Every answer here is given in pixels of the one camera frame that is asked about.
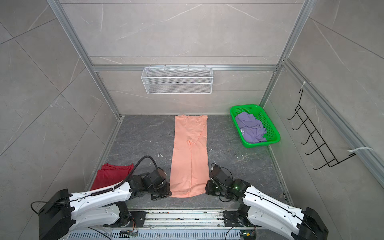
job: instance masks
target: red cloth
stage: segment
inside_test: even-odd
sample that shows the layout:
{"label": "red cloth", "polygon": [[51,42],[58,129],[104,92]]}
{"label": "red cloth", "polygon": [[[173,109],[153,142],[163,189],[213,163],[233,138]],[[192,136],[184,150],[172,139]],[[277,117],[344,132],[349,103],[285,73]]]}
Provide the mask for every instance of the red cloth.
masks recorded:
{"label": "red cloth", "polygon": [[123,181],[132,171],[133,163],[129,166],[115,166],[104,164],[97,171],[96,179],[93,182],[91,190],[107,187]]}

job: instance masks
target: green basket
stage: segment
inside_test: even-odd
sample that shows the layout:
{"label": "green basket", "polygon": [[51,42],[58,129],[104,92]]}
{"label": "green basket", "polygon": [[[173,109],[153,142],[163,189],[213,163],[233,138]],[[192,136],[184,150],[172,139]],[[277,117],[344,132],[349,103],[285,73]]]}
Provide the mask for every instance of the green basket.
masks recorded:
{"label": "green basket", "polygon": [[[250,105],[240,105],[240,106],[234,106],[230,110],[232,121],[235,124],[235,127],[237,129],[237,132],[240,135],[241,141],[244,145],[244,147],[251,148],[251,147],[260,147],[260,146],[268,146],[272,143],[277,143],[280,141],[280,134],[273,125],[271,119],[269,119],[268,115],[265,113],[262,107],[254,104]],[[264,137],[266,138],[266,142],[259,142],[259,143],[248,143],[243,138],[243,134],[240,132],[240,128],[237,125],[237,122],[235,120],[235,117],[240,114],[246,112],[248,114],[253,114],[256,119],[260,120],[263,123],[263,126],[266,128],[266,134],[264,134]]]}

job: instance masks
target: black metal rack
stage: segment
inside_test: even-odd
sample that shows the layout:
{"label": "black metal rack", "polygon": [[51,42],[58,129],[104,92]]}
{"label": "black metal rack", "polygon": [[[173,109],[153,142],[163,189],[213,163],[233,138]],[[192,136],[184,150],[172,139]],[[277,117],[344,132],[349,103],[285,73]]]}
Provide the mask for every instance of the black metal rack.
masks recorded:
{"label": "black metal rack", "polygon": [[[300,118],[300,120],[301,120],[301,125],[300,125],[298,128],[296,128],[296,129],[294,129],[294,128],[292,128],[292,129],[296,131],[296,130],[298,130],[302,125],[304,125],[305,128],[307,129],[308,133],[309,133],[309,136],[308,136],[308,138],[307,138],[307,141],[306,141],[305,143],[302,143],[302,142],[301,142],[301,144],[303,144],[303,145],[307,144],[307,143],[308,143],[308,140],[310,139],[310,137],[313,139],[313,142],[316,144],[316,147],[317,147],[317,148],[316,148],[315,150],[313,150],[311,153],[305,153],[305,154],[306,154],[306,155],[311,155],[312,153],[314,153],[314,152],[316,152],[317,150],[319,150],[320,153],[321,153],[321,155],[323,156],[323,158],[324,158],[326,164],[322,165],[321,167],[313,168],[313,169],[314,169],[314,170],[318,170],[318,169],[320,169],[320,168],[322,168],[322,167],[325,167],[326,165],[328,165],[328,167],[333,167],[333,166],[335,166],[335,165],[337,165],[337,164],[340,164],[340,163],[344,162],[345,160],[347,160],[347,159],[349,159],[349,158],[355,156],[356,154],[355,154],[355,153],[352,153],[352,154],[348,155],[347,158],[345,158],[345,159],[343,159],[343,160],[341,160],[341,161],[337,160],[337,158],[335,157],[335,155],[333,154],[333,152],[332,152],[331,149],[329,148],[328,144],[325,142],[325,140],[323,139],[322,135],[321,135],[321,134],[319,133],[319,131],[317,130],[316,126],[315,126],[315,125],[313,124],[313,122],[310,120],[310,118],[308,117],[308,115],[307,115],[307,113],[304,111],[304,109],[300,106],[301,97],[303,96],[303,89],[300,89],[299,94],[301,94],[301,95],[300,95],[299,103],[297,104],[297,106],[296,106],[296,108],[295,108],[295,114],[294,114],[291,118],[289,118],[289,119],[287,118],[287,120],[292,120],[292,119],[294,118],[294,116],[297,115],[297,116]],[[301,118],[301,116],[298,114],[298,111],[299,111],[300,109],[303,111],[303,113],[304,113],[305,116],[306,116],[306,118],[305,118],[304,120],[303,120],[303,119]],[[312,126],[313,126],[313,128],[314,128],[314,131],[312,131],[312,132],[309,131],[308,126],[305,124],[306,121],[309,121],[309,122],[312,124]],[[313,134],[314,134],[315,132],[317,132],[317,134],[319,134],[321,140],[323,141],[323,143],[322,143],[321,145],[319,145],[319,144],[316,142],[316,140],[314,139],[314,137],[313,137]],[[330,153],[332,154],[333,159],[330,160],[330,161],[327,161],[326,157],[324,156],[323,152],[321,151],[321,147],[324,146],[324,145],[328,148],[328,150],[329,150]]]}

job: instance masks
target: white wire basket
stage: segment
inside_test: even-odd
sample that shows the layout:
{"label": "white wire basket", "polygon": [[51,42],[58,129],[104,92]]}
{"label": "white wire basket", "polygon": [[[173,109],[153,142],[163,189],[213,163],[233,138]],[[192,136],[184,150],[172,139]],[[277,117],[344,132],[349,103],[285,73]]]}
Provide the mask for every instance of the white wire basket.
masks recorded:
{"label": "white wire basket", "polygon": [[148,94],[212,93],[211,67],[146,67],[141,75]]}

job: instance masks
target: crumpled purple clothing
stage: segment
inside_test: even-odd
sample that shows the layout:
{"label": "crumpled purple clothing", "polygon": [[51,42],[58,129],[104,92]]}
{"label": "crumpled purple clothing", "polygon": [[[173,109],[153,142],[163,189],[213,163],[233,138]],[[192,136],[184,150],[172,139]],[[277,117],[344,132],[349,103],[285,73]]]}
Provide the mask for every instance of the crumpled purple clothing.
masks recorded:
{"label": "crumpled purple clothing", "polygon": [[240,113],[235,117],[237,125],[243,134],[244,140],[248,143],[266,142],[264,134],[266,129],[260,120],[257,120],[253,114]]}

